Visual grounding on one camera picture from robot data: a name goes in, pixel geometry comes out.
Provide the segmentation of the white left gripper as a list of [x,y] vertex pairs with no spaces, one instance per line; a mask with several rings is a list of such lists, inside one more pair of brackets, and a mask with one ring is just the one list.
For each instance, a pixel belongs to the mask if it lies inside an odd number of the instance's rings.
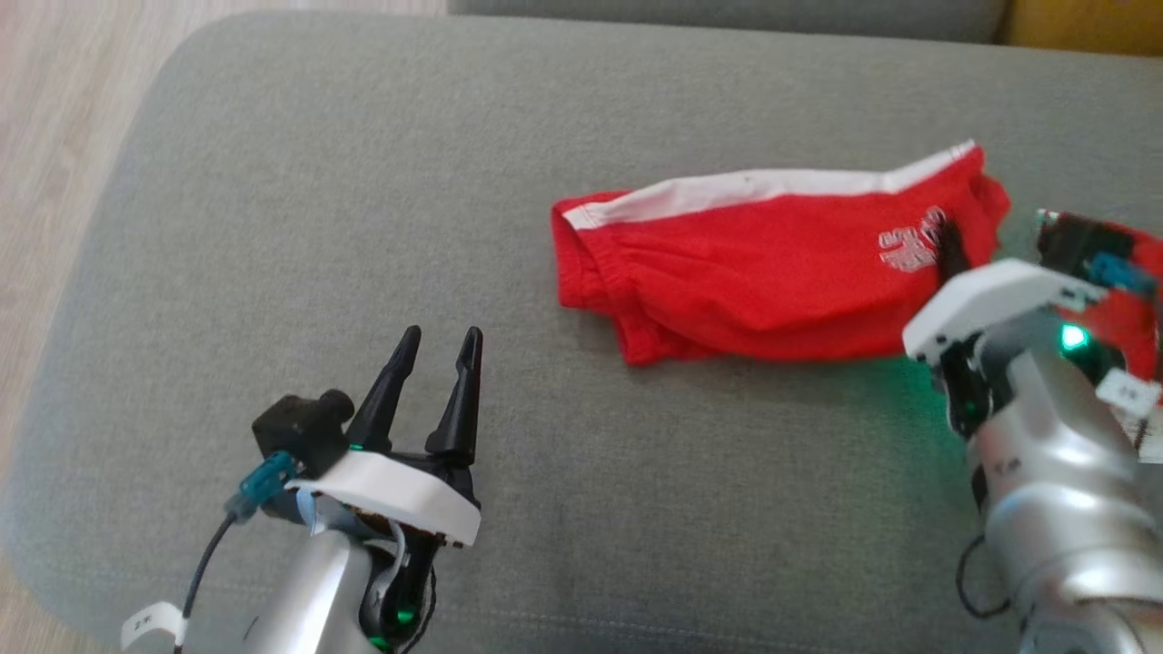
[[433,563],[481,529],[470,465],[483,335],[470,327],[428,454],[392,455],[390,431],[422,340],[412,324],[348,425],[349,452],[317,479],[288,479],[286,516],[309,531],[286,575],[290,639],[419,639],[435,609]]

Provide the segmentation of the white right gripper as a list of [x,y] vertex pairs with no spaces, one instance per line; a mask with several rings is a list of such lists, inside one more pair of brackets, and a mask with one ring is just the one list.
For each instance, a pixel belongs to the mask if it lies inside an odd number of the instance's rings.
[[997,376],[1009,361],[1059,324],[1059,310],[1079,313],[1105,301],[1108,290],[1062,272],[1004,258],[970,269],[959,225],[936,220],[936,272],[944,282],[902,332],[909,358],[923,363],[944,392],[949,427],[971,436],[994,411]]

